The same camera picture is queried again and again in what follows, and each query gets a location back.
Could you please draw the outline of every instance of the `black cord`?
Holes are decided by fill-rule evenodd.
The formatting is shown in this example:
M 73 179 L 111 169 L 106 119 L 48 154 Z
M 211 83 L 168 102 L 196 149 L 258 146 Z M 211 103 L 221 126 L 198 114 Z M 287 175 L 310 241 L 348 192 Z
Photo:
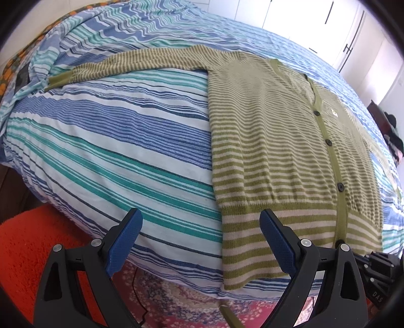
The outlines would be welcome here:
M 145 310 L 145 312 L 144 312 L 144 314 L 143 314 L 143 316 L 142 316 L 142 321 L 139 323 L 139 325 L 143 325 L 145 322 L 146 322 L 146 314 L 148 314 L 149 313 L 149 310 L 148 309 L 146 309 L 144 306 L 143 306 L 143 304 L 142 303 L 140 303 L 140 300 L 139 300 L 139 297 L 137 296 L 137 293 L 136 293 L 136 291 L 135 291 L 135 287 L 133 286 L 134 285 L 134 283 L 135 283 L 135 278 L 136 278 L 136 273 L 137 273 L 137 267 L 136 267 L 136 269 L 135 269 L 135 273 L 134 273 L 134 275 L 133 275 L 133 280 L 132 280 L 132 289 L 133 289 L 133 292 L 135 293 L 135 296 L 136 296 L 136 299 L 137 299 L 137 301 L 138 301 L 138 303 L 140 304 L 140 306 L 143 308 L 143 310 Z

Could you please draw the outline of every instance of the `red cushion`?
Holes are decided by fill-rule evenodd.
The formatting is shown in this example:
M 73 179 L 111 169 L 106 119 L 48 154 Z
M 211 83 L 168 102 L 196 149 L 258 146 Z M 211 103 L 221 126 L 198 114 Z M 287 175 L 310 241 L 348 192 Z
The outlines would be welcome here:
M 35 297 L 49 252 L 55 244 L 80 247 L 91 238 L 53 206 L 47 204 L 27 211 L 0 225 L 0 284 L 31 323 Z M 105 325 L 86 275 L 80 274 L 88 308 L 93 319 Z

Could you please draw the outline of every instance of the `bed sheet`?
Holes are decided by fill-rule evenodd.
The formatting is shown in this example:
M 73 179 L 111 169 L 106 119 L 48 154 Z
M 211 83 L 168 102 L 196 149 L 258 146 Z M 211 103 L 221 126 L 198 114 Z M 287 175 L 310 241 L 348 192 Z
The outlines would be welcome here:
M 49 75 L 85 62 L 194 44 L 277 58 L 333 91 L 377 141 L 399 185 L 376 124 L 338 72 L 289 40 L 183 0 L 92 8 L 51 29 L 24 61 L 30 61 L 31 82 L 16 94 L 10 83 L 3 97 L 0 160 L 94 237 L 139 208 L 144 224 L 129 259 L 156 276 L 214 297 L 276 300 L 288 278 L 258 279 L 231 292 L 222 287 L 206 72 L 137 71 L 43 91 Z M 383 250 L 400 254 L 402 199 L 372 161 L 383 205 Z M 319 286 L 316 280 L 313 292 Z

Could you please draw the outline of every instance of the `screw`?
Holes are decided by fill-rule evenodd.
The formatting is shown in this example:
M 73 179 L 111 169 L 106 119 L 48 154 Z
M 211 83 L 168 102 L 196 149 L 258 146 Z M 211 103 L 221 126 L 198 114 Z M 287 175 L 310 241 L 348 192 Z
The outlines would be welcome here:
M 58 252 L 62 249 L 62 245 L 61 244 L 56 244 L 55 246 L 53 246 L 53 251 L 54 252 Z
M 99 239 L 99 238 L 93 239 L 93 240 L 91 241 L 91 246 L 93 246 L 93 247 L 100 246 L 100 245 L 101 245 L 101 242 L 102 242 L 102 240 Z
M 341 249 L 342 249 L 344 252 L 348 252 L 348 251 L 349 251 L 349 246 L 348 246 L 347 244 L 341 244 Z
M 311 246 L 311 241 L 309 239 L 304 238 L 300 242 L 305 247 L 310 247 Z

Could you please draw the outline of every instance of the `striped cardigan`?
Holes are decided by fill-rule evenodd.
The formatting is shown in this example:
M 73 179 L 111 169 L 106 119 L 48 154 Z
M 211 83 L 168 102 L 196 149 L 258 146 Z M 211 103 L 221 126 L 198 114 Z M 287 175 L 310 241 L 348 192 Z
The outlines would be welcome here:
M 393 183 L 387 160 L 336 95 L 276 59 L 203 45 L 135 50 L 50 77 L 46 90 L 164 67 L 208 71 L 226 289 L 283 275 L 259 228 L 265 208 L 318 246 L 342 239 L 362 254 L 381 248 L 370 152 Z

